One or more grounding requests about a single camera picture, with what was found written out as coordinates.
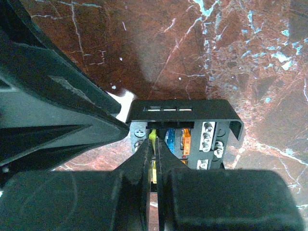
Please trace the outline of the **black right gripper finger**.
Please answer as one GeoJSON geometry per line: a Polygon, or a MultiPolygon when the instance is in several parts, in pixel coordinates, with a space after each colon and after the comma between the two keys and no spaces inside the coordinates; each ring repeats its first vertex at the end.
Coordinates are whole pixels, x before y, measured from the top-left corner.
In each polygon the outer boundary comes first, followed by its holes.
{"type": "Polygon", "coordinates": [[[125,138],[121,105],[36,26],[22,3],[0,3],[0,170],[53,169],[125,138]]]}

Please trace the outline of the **black fuse box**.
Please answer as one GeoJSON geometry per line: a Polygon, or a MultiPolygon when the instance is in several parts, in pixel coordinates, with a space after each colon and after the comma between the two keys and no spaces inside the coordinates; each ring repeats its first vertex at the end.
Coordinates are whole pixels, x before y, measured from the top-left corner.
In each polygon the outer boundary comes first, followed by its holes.
{"type": "Polygon", "coordinates": [[[176,158],[199,170],[221,168],[229,134],[240,140],[244,129],[227,100],[133,101],[127,123],[134,151],[156,130],[176,158]]]}

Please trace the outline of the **small yellow fuse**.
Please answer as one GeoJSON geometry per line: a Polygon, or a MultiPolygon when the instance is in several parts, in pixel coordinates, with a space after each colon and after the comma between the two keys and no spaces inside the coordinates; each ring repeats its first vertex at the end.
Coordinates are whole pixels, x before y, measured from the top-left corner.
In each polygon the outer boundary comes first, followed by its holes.
{"type": "Polygon", "coordinates": [[[155,144],[156,144],[156,138],[157,138],[157,131],[156,129],[152,129],[152,131],[149,134],[149,140],[151,141],[153,152],[155,154],[155,144]]]}
{"type": "Polygon", "coordinates": [[[152,161],[151,174],[152,174],[152,183],[157,184],[156,161],[155,160],[152,161]]]}

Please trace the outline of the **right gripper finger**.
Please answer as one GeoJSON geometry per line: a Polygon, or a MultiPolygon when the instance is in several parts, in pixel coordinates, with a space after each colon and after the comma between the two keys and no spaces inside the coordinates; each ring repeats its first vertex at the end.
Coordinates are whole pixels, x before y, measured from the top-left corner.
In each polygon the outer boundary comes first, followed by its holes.
{"type": "Polygon", "coordinates": [[[0,199],[3,231],[146,231],[153,145],[112,171],[15,174],[0,199]]]}
{"type": "Polygon", "coordinates": [[[302,231],[283,178],[270,170],[190,169],[155,142],[162,231],[302,231]]]}

